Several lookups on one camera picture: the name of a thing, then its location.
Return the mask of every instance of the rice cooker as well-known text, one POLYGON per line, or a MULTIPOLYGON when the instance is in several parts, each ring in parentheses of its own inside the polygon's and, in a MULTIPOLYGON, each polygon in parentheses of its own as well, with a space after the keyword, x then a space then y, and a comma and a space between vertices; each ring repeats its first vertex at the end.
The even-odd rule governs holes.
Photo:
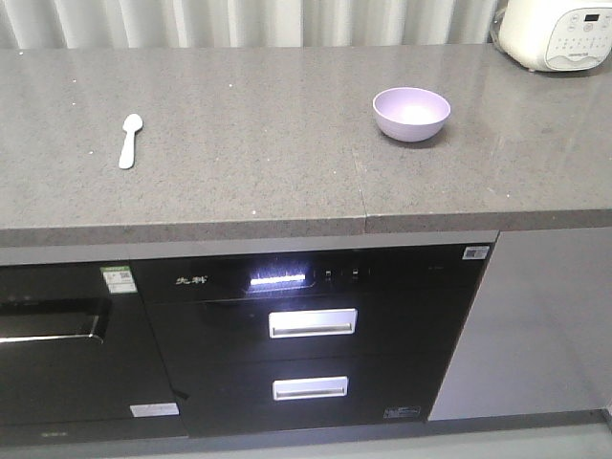
POLYGON ((601 64, 612 48, 612 1, 509 0, 499 46, 530 71, 601 64))

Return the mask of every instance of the bowl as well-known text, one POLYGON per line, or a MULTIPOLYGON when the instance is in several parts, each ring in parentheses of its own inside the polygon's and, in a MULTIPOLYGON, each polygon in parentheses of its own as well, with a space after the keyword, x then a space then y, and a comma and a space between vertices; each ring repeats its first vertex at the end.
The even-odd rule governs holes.
POLYGON ((401 142, 420 142, 435 136, 450 115, 450 105, 439 94, 421 88, 391 88, 372 101, 381 130, 401 142))

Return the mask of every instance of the dishwasher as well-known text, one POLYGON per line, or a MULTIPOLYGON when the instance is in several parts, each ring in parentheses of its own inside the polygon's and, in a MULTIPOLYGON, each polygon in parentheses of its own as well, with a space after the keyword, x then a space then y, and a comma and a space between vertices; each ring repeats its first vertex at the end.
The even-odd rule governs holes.
POLYGON ((0 446, 186 436, 126 263, 0 268, 0 446))
POLYGON ((133 261, 191 437, 425 422, 491 244, 133 261))

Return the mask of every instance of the spoon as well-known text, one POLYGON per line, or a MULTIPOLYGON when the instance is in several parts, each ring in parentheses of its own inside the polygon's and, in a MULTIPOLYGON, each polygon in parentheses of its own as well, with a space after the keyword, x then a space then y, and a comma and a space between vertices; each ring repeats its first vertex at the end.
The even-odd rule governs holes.
POLYGON ((142 118, 140 115, 133 113, 129 115, 123 122, 123 130, 125 134, 125 142, 121 149, 119 157, 119 167, 121 169, 129 169, 134 165, 134 140, 136 133, 142 129, 142 118))

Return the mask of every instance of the curtain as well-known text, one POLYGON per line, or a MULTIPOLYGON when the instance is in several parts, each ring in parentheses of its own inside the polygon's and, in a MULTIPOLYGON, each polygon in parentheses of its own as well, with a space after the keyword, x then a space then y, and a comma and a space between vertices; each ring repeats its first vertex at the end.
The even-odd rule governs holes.
POLYGON ((0 48, 483 43, 497 0, 0 0, 0 48))

